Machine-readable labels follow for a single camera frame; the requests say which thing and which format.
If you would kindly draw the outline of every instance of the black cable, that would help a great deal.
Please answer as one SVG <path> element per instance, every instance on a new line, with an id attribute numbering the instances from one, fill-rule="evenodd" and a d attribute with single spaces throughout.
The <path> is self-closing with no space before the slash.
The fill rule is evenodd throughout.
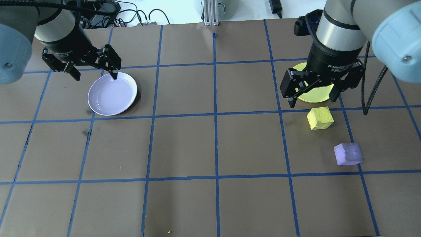
<path id="1" fill-rule="evenodd" d="M 125 12 L 125 11 L 134 11 L 134 12 L 136 12 L 133 9 L 126 9 L 126 10 L 123 10 L 123 11 L 119 11 L 117 14 L 120 14 L 120 13 Z M 122 22 L 123 23 L 130 23 L 130 22 L 132 22 L 134 20 L 135 17 L 136 17 L 136 15 L 134 15 L 133 18 L 130 21 L 128 21 L 128 22 L 124 22 L 124 21 L 122 21 Z M 114 21 L 114 24 L 118 21 L 115 17 L 109 16 L 109 17 L 106 17 L 106 18 L 102 19 L 100 22 L 96 23 L 95 25 L 91 26 L 89 29 L 93 29 L 95 26 L 99 25 L 100 23 L 102 23 L 102 27 L 104 28 L 105 27 L 104 26 L 104 21 L 109 20 L 109 19 L 113 20 Z"/>
<path id="2" fill-rule="evenodd" d="M 90 28 L 92 25 L 91 25 L 91 22 L 88 20 L 88 19 L 86 19 L 86 18 L 83 18 L 82 19 L 82 22 L 86 22 L 86 27 L 87 28 Z"/>
<path id="3" fill-rule="evenodd" d="M 368 51 L 370 50 L 370 42 L 367 42 L 367 48 L 365 49 L 365 57 L 364 57 L 364 67 L 367 68 L 367 59 L 368 59 Z M 387 72 L 387 66 L 384 66 L 381 70 L 376 83 L 374 84 L 373 90 L 371 91 L 370 97 L 368 98 L 367 105 L 365 105 L 365 99 L 364 99 L 364 83 L 365 83 L 365 71 L 361 78 L 361 105 L 362 105 L 362 113 L 364 115 L 368 114 L 368 110 L 370 109 L 371 103 L 373 102 L 374 95 L 377 92 L 378 86 L 381 83 L 381 80 L 383 79 L 384 75 Z"/>
<path id="4" fill-rule="evenodd" d="M 71 11 L 80 11 L 85 13 L 94 13 L 95 15 L 101 16 L 113 16 L 117 13 L 117 10 L 113 12 L 95 11 L 88 8 L 80 8 L 70 5 L 56 4 L 56 3 L 45 3 L 45 2 L 32 2 L 32 1 L 21 1 L 21 0 L 2 0 L 0 6 L 30 6 L 30 7 L 43 7 L 43 8 L 57 8 Z"/>
<path id="5" fill-rule="evenodd" d="M 164 12 L 163 10 L 158 9 L 158 8 L 156 8 L 156 9 L 152 10 L 151 12 L 149 12 L 149 17 L 148 17 L 148 19 L 149 19 L 149 20 L 151 20 L 151 13 L 152 13 L 153 11 L 160 11 L 160 12 L 164 13 L 165 18 L 166 18 L 166 19 L 167 19 L 167 21 L 168 21 L 168 25 L 170 25 L 170 20 L 168 20 L 167 14 L 165 14 L 165 12 Z"/>
<path id="6" fill-rule="evenodd" d="M 121 18 L 118 19 L 118 23 L 120 24 L 120 26 L 121 26 L 121 23 L 123 23 L 125 27 L 127 26 L 126 22 L 124 22 L 123 19 Z"/>
<path id="7" fill-rule="evenodd" d="M 142 10 L 137 10 L 138 12 L 141 12 L 141 13 L 143 13 L 144 14 L 144 16 L 145 16 L 145 21 L 146 20 L 148 20 L 148 18 L 146 17 L 146 14 L 145 14 L 145 12 L 144 11 L 142 11 Z"/>
<path id="8" fill-rule="evenodd" d="M 140 19 L 139 14 L 137 13 L 138 9 L 137 9 L 137 5 L 134 3 L 130 3 L 130 2 L 124 2 L 124 1 L 119 1 L 119 0 L 111 0 L 113 2 L 118 2 L 118 3 L 128 3 L 128 4 L 132 4 L 134 5 L 134 7 L 136 8 L 136 15 L 137 15 L 137 19 L 139 20 L 139 22 L 141 22 L 142 20 Z"/>

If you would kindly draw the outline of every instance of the yellow sponge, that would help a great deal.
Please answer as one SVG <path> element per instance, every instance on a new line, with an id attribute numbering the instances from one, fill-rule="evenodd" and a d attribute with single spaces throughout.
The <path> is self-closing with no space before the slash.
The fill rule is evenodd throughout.
<path id="1" fill-rule="evenodd" d="M 329 107 L 312 108 L 307 114 L 307 119 L 311 130 L 326 129 L 334 122 Z"/>

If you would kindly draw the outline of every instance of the purple sponge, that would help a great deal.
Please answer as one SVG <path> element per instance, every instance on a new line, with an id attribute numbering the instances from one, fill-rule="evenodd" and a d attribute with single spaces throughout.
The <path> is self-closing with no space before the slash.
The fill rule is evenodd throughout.
<path id="1" fill-rule="evenodd" d="M 338 165 L 356 165 L 364 161 L 358 143 L 341 143 L 334 150 Z"/>

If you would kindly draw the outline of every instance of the grid square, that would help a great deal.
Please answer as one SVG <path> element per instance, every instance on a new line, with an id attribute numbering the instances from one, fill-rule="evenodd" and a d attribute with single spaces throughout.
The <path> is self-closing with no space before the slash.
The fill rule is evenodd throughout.
<path id="1" fill-rule="evenodd" d="M 133 104 L 124 112 L 111 116 L 151 116 L 154 107 L 156 68 L 122 69 L 119 72 L 127 73 L 133 77 L 137 84 L 137 95 Z"/>
<path id="2" fill-rule="evenodd" d="M 41 42 L 34 38 L 32 41 L 32 54 L 31 58 L 29 59 L 26 67 L 25 72 L 37 72 L 37 71 L 49 71 L 50 67 L 41 59 L 43 54 L 44 45 Z"/>
<path id="3" fill-rule="evenodd" d="M 328 106 L 329 108 L 340 108 L 341 104 L 339 103 L 339 100 L 337 100 L 335 103 L 332 103 L 330 100 L 326 100 L 320 103 L 307 103 L 300 99 L 297 100 L 297 103 L 295 104 L 294 108 L 290 108 L 288 100 L 282 97 L 282 93 L 281 93 L 281 90 L 279 89 L 279 86 L 281 85 L 282 79 L 284 78 L 285 71 L 288 68 L 295 67 L 296 65 L 303 62 L 306 62 L 306 61 L 274 62 L 275 73 L 276 73 L 276 84 L 277 84 L 277 90 L 279 94 L 279 103 L 281 104 L 281 109 L 282 110 L 300 110 L 300 109 L 312 109 L 312 108 L 325 107 L 325 106 Z"/>
<path id="4" fill-rule="evenodd" d="M 90 122 L 35 124 L 18 180 L 77 180 Z"/>
<path id="5" fill-rule="evenodd" d="M 145 236 L 216 236 L 215 180 L 149 183 Z"/>
<path id="6" fill-rule="evenodd" d="M 296 20 L 297 18 L 266 20 L 274 59 L 308 57 L 313 44 L 313 38 L 310 35 L 294 35 L 294 23 Z"/>
<path id="7" fill-rule="evenodd" d="M 214 30 L 217 62 L 270 59 L 263 21 L 221 22 Z"/>
<path id="8" fill-rule="evenodd" d="M 296 236 L 288 178 L 220 179 L 221 236 Z"/>
<path id="9" fill-rule="evenodd" d="M 155 119 L 150 177 L 215 175 L 213 116 Z"/>
<path id="10" fill-rule="evenodd" d="M 419 92 L 421 91 L 420 83 L 409 83 L 397 80 L 408 105 L 421 105 Z"/>
<path id="11" fill-rule="evenodd" d="M 418 236 L 421 233 L 421 174 L 364 177 L 381 235 Z"/>
<path id="12" fill-rule="evenodd" d="M 0 124 L 0 182 L 13 182 L 30 129 L 31 124 Z"/>
<path id="13" fill-rule="evenodd" d="M 0 86 L 0 121 L 33 120 L 47 73 L 24 74 L 17 82 Z"/>
<path id="14" fill-rule="evenodd" d="M 287 173 L 278 113 L 218 116 L 220 175 Z"/>
<path id="15" fill-rule="evenodd" d="M 151 119 L 95 121 L 83 179 L 145 178 Z"/>
<path id="16" fill-rule="evenodd" d="M 161 65 L 213 61 L 213 28 L 202 22 L 163 27 Z"/>
<path id="17" fill-rule="evenodd" d="M 347 111 L 355 142 L 361 145 L 364 171 L 421 169 L 420 140 L 407 109 Z"/>
<path id="18" fill-rule="evenodd" d="M 270 62 L 216 67 L 218 112 L 278 110 Z"/>
<path id="19" fill-rule="evenodd" d="M 162 67 L 156 114 L 213 113 L 213 66 Z"/>
<path id="20" fill-rule="evenodd" d="M 140 236 L 144 189 L 144 182 L 81 184 L 70 236 Z"/>
<path id="21" fill-rule="evenodd" d="M 77 184 L 18 184 L 0 236 L 66 236 Z"/>
<path id="22" fill-rule="evenodd" d="M 80 72 L 80 81 L 69 74 L 52 73 L 37 119 L 90 119 L 88 91 L 101 76 L 100 70 Z"/>
<path id="23" fill-rule="evenodd" d="M 342 111 L 331 111 L 335 122 L 310 130 L 307 112 L 282 113 L 292 173 L 351 172 L 357 166 L 336 163 L 333 148 L 351 142 Z"/>
<path id="24" fill-rule="evenodd" d="M 384 64 L 377 58 L 369 58 L 367 61 L 367 70 L 365 72 L 365 103 L 371 94 L 371 90 L 383 69 Z M 355 89 L 348 89 L 341 94 L 346 108 L 361 107 L 361 82 Z M 374 96 L 372 107 L 375 106 L 399 106 L 405 105 L 399 93 L 392 74 L 387 71 Z"/>
<path id="25" fill-rule="evenodd" d="M 121 66 L 156 65 L 161 26 L 117 27 L 111 45 L 121 58 Z"/>
<path id="26" fill-rule="evenodd" d="M 302 237 L 374 236 L 359 175 L 294 177 Z"/>

